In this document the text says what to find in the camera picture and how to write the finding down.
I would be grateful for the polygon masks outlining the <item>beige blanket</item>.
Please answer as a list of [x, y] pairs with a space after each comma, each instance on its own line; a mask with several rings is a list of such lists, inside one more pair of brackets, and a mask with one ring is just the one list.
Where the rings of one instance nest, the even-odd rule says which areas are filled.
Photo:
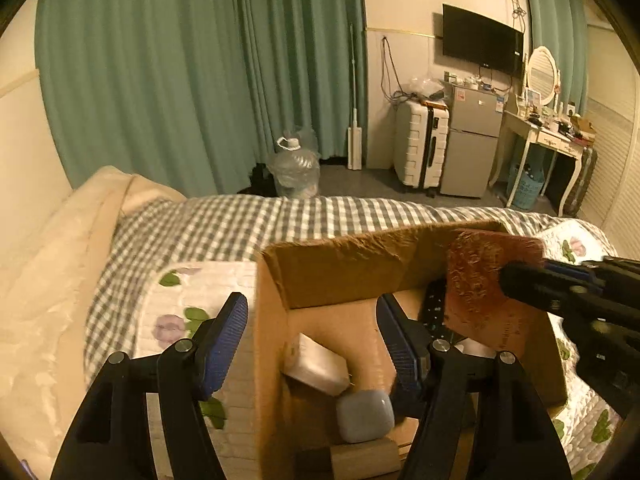
[[85, 322], [116, 224], [157, 198], [184, 199], [103, 167], [1, 263], [1, 437], [38, 479], [85, 395]]

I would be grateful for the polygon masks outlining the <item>teal right curtain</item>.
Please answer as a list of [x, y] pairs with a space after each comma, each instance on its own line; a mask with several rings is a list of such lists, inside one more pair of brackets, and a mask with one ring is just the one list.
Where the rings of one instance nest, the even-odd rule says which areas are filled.
[[528, 0], [534, 47], [546, 47], [561, 73], [560, 101], [584, 114], [588, 89], [588, 30], [584, 0]]

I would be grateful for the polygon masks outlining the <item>white suitcase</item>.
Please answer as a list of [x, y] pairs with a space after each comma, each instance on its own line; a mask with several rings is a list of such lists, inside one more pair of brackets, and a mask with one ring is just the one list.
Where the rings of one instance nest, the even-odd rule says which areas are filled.
[[396, 110], [394, 169], [416, 190], [440, 185], [448, 140], [449, 110], [442, 102], [406, 101]]

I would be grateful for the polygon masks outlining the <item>blue laundry basket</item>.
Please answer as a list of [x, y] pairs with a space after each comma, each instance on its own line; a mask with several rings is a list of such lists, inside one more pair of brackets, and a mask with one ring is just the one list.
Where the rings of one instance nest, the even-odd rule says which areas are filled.
[[521, 210], [532, 210], [544, 186], [544, 172], [539, 168], [525, 165], [518, 189], [513, 197], [511, 207]]

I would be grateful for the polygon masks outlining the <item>white mop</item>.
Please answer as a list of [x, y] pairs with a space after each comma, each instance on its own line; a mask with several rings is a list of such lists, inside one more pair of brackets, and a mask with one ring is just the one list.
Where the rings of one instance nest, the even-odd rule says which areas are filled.
[[358, 101], [357, 101], [357, 69], [354, 28], [349, 26], [349, 47], [350, 47], [350, 76], [352, 84], [352, 114], [350, 115], [350, 125], [348, 128], [348, 164], [347, 168], [352, 171], [362, 169], [362, 139], [361, 128], [358, 122]]

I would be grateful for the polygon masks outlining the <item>teal curtain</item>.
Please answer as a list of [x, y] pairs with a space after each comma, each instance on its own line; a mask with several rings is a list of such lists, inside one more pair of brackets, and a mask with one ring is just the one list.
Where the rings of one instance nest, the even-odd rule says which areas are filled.
[[189, 196], [247, 188], [280, 136], [347, 151], [363, 0], [38, 0], [35, 56], [70, 184], [104, 166]]
[[534, 47], [546, 47], [561, 73], [560, 101], [584, 114], [588, 89], [588, 30], [584, 0], [528, 0]]

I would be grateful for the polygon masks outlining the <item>grey small refrigerator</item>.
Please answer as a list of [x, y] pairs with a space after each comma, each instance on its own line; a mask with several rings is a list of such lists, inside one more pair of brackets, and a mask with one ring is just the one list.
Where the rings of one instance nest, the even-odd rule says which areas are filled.
[[498, 146], [502, 105], [494, 92], [445, 84], [448, 136], [439, 191], [481, 198]]

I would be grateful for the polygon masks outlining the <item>clear water jug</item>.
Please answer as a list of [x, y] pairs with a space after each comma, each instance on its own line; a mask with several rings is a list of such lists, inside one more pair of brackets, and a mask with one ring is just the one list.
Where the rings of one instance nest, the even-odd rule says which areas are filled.
[[320, 164], [314, 150], [305, 148], [296, 136], [280, 136], [277, 153], [267, 165], [279, 196], [309, 200], [319, 193]]

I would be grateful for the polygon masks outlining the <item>light blue earbuds case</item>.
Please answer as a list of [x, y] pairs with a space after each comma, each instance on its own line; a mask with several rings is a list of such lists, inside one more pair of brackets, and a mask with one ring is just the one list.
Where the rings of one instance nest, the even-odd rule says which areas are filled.
[[341, 396], [336, 402], [336, 420], [347, 443], [381, 439], [395, 426], [392, 401], [384, 390], [360, 390]]

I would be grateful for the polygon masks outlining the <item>black wall television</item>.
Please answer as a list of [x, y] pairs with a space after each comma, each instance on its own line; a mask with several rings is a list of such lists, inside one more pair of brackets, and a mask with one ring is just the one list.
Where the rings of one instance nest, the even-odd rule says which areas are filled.
[[442, 54], [518, 76], [523, 66], [524, 34], [492, 18], [444, 4]]

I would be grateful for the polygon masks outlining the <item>white floral quilt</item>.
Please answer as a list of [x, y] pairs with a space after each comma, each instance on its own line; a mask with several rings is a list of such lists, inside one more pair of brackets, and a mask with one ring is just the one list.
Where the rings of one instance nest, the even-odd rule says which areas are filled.
[[338, 442], [337, 400], [396, 377], [376, 300], [391, 292], [415, 318], [462, 232], [531, 262], [561, 255], [549, 237], [477, 221], [279, 243], [249, 266], [173, 264], [149, 289], [136, 349], [162, 361], [158, 473], [185, 464], [199, 479], [218, 460], [229, 479], [289, 479], [296, 451]]

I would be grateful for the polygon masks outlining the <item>white small box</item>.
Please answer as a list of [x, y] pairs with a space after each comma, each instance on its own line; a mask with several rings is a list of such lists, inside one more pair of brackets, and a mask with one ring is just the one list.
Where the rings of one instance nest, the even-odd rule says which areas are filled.
[[303, 333], [286, 345], [282, 373], [328, 396], [340, 396], [350, 387], [347, 361]]

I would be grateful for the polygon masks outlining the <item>white oval mirror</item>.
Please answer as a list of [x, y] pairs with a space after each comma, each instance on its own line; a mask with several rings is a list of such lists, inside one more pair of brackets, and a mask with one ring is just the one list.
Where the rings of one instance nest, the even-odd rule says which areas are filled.
[[560, 71], [551, 51], [536, 47], [529, 55], [525, 70], [525, 88], [540, 96], [540, 104], [551, 104], [560, 91]]

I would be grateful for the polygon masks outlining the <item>checkered bed sheet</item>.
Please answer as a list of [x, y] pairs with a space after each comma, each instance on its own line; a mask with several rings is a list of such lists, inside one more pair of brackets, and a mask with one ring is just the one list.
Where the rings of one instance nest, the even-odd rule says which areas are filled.
[[498, 207], [437, 208], [387, 198], [288, 200], [253, 195], [157, 198], [118, 219], [85, 325], [84, 373], [91, 382], [112, 351], [136, 342], [139, 300], [149, 278], [171, 263], [252, 261], [267, 246], [324, 240], [427, 223], [498, 221], [534, 236], [560, 218]]

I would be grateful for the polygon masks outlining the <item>brown cardboard box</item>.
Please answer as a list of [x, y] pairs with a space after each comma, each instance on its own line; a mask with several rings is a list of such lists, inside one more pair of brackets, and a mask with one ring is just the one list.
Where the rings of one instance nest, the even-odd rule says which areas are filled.
[[296, 479], [305, 452], [337, 443], [333, 401], [284, 366], [306, 335], [342, 356], [356, 390], [404, 389], [416, 409], [402, 476], [566, 479], [549, 416], [566, 398], [544, 312], [503, 295], [511, 261], [540, 266], [544, 246], [495, 221], [436, 223], [274, 244], [258, 260], [255, 304], [259, 473]]

